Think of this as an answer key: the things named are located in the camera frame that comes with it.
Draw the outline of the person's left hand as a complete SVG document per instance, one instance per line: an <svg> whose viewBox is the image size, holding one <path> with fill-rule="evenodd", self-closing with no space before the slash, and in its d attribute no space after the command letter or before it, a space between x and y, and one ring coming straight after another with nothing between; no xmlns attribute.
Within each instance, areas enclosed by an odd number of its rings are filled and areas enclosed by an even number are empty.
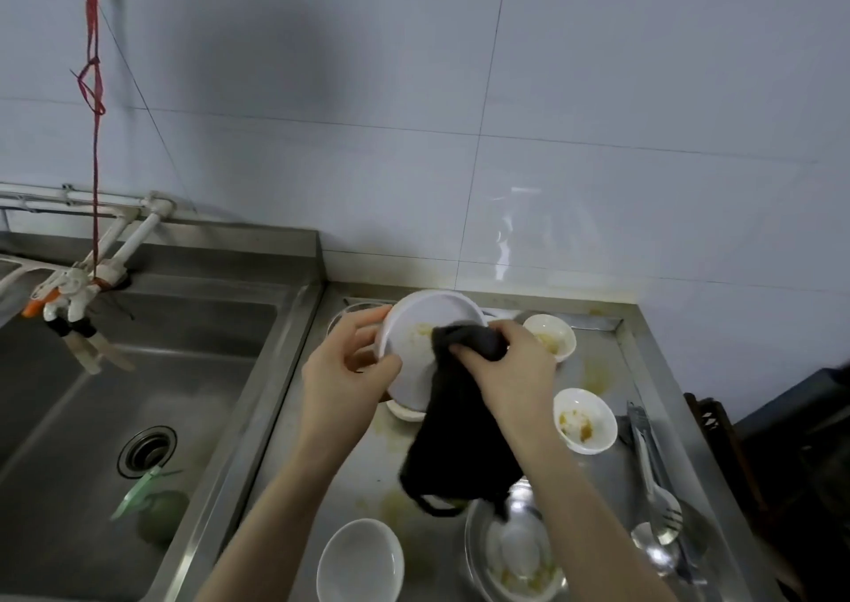
<svg viewBox="0 0 850 602"><path fill-rule="evenodd" d="M338 469L366 434L386 397L370 397L364 370L380 360L373 344L391 305L344 316L303 367L299 450Z"/></svg>

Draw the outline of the person's right hand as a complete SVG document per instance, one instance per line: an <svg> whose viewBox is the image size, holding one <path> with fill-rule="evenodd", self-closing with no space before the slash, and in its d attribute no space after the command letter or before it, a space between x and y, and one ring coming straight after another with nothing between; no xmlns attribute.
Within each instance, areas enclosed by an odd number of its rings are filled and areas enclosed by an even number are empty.
<svg viewBox="0 0 850 602"><path fill-rule="evenodd" d="M507 341L490 375L472 375L514 456L527 475L550 453L565 450L553 420L556 361L541 342L513 320L490 323Z"/></svg>

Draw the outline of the white round plate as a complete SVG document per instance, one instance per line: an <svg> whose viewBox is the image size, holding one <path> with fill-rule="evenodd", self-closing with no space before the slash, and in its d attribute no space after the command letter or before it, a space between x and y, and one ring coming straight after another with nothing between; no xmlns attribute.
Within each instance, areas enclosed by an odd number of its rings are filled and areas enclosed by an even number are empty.
<svg viewBox="0 0 850 602"><path fill-rule="evenodd" d="M420 290L400 299L382 321L375 340L376 357L398 355L400 373L388 389L392 400L411 411L427 410L436 361L431 336L435 328L458 323L486 324L472 299L448 290Z"/></svg>

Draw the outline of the black dish cloth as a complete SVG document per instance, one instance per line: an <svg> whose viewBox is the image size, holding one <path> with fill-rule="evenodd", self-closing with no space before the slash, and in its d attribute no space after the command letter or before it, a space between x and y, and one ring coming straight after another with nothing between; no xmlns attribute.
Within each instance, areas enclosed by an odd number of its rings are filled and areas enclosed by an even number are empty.
<svg viewBox="0 0 850 602"><path fill-rule="evenodd" d="M501 333L471 321L433 329L431 396L398 482L432 517L457 517L470 502L483 500L505 522L509 492L524 473L475 379L452 354L452 345L489 361L503 359L508 350Z"/></svg>

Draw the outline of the person's right forearm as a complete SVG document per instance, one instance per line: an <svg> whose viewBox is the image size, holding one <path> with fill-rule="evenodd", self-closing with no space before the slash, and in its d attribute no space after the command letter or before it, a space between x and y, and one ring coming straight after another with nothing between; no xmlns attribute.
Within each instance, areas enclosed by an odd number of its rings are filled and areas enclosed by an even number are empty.
<svg viewBox="0 0 850 602"><path fill-rule="evenodd" d="M573 602L677 602L557 433L509 443Z"/></svg>

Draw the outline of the person's left forearm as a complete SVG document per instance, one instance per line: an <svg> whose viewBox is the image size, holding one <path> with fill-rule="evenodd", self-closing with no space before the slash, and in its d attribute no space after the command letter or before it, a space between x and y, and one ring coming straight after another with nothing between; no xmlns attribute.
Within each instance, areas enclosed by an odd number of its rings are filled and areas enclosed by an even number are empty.
<svg viewBox="0 0 850 602"><path fill-rule="evenodd" d="M195 602L286 602L318 509L353 449L298 447L240 524Z"/></svg>

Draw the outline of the steel plate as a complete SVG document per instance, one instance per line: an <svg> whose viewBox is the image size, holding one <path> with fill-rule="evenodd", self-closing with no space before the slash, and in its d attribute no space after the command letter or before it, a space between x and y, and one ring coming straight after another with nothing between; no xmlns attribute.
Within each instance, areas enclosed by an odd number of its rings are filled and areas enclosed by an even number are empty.
<svg viewBox="0 0 850 602"><path fill-rule="evenodd" d="M343 307L340 311L338 311L333 318L330 319L326 330L325 337L329 336L338 322L346 315L351 313L356 313L362 310L375 309L380 308L385 305L392 305L392 302L387 302L385 300L373 300L373 299L355 299L353 297L346 297L344 299L345 307Z"/></svg>

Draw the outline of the steel bowl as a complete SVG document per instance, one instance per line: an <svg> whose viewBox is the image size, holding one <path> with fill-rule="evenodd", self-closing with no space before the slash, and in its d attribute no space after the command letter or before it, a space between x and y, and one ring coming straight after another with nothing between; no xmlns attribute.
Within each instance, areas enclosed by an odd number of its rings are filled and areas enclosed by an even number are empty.
<svg viewBox="0 0 850 602"><path fill-rule="evenodd" d="M505 523L512 518L534 515L544 524L533 489L526 478L520 479L512 485L504 504L505 516L502 518L489 502L483 500L473 502L468 508L464 528L464 557L468 573L467 579L486 602L510 602L496 590L485 570L484 534L491 522L494 519L499 519ZM558 594L552 602L567 602L567 580L564 588L565 590Z"/></svg>

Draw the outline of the white bowl with food residue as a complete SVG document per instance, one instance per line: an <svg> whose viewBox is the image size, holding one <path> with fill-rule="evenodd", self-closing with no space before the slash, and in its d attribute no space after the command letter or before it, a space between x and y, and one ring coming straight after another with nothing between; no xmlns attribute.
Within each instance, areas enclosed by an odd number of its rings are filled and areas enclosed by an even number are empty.
<svg viewBox="0 0 850 602"><path fill-rule="evenodd" d="M484 558L487 575L510 602L552 602L565 590L546 528L534 515L494 519L484 534Z"/></svg>

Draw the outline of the steel fork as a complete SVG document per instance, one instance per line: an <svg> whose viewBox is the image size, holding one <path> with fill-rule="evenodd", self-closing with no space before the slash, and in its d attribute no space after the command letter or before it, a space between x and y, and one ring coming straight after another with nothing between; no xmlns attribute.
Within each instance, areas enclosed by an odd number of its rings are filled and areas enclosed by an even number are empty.
<svg viewBox="0 0 850 602"><path fill-rule="evenodd" d="M658 457L645 410L629 401L627 415L649 504L650 528L659 544L669 546L677 541L684 528L682 506L679 500L662 485L663 464Z"/></svg>

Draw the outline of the sink drain strainer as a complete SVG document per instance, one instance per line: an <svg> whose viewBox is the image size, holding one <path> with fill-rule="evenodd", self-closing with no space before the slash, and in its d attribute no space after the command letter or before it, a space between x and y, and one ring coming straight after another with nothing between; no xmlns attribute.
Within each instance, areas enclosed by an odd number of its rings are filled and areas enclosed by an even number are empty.
<svg viewBox="0 0 850 602"><path fill-rule="evenodd" d="M116 462L118 474L140 479L153 468L162 468L174 456L177 444L177 434L171 427L157 425L141 430L122 447Z"/></svg>

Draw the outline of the steel spoon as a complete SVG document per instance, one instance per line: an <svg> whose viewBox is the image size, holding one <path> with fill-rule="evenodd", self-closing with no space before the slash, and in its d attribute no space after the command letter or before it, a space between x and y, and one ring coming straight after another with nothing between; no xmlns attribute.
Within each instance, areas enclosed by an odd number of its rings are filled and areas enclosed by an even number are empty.
<svg viewBox="0 0 850 602"><path fill-rule="evenodd" d="M631 538L659 576L674 574L681 559L681 550L677 543L661 544L653 534L649 522L635 526L631 531Z"/></svg>

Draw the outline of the green dish brush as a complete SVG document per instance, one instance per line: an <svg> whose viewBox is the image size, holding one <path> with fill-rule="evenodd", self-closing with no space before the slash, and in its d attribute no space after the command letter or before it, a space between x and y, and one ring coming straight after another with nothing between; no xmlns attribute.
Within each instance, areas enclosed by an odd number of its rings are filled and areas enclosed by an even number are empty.
<svg viewBox="0 0 850 602"><path fill-rule="evenodd" d="M184 468L163 466L148 470L124 495L110 521L133 517L135 533L141 541L167 548L189 507L189 494L176 486L163 486L163 483L169 483L184 472Z"/></svg>

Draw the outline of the stainless steel sink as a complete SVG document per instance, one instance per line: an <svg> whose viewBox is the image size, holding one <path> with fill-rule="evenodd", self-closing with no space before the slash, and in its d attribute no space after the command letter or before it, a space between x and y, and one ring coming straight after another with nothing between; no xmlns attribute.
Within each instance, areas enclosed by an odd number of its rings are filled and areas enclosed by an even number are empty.
<svg viewBox="0 0 850 602"><path fill-rule="evenodd" d="M236 529L323 292L320 237L170 224L130 284L89 317L133 370L89 375L40 318L0 298L0 602L191 602ZM165 549L110 517L138 479L116 469L141 430L175 430L163 483L189 494Z"/></svg>

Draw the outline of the white water pipe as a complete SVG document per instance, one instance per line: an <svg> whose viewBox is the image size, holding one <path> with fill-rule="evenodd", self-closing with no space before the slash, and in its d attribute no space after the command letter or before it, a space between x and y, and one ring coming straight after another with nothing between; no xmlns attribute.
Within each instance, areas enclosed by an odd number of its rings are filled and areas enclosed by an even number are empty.
<svg viewBox="0 0 850 602"><path fill-rule="evenodd" d="M49 188L0 182L0 209L90 218L92 252L79 266L90 271L92 278L111 285L126 273L133 254L176 208L173 200L155 192L131 197L72 185Z"/></svg>

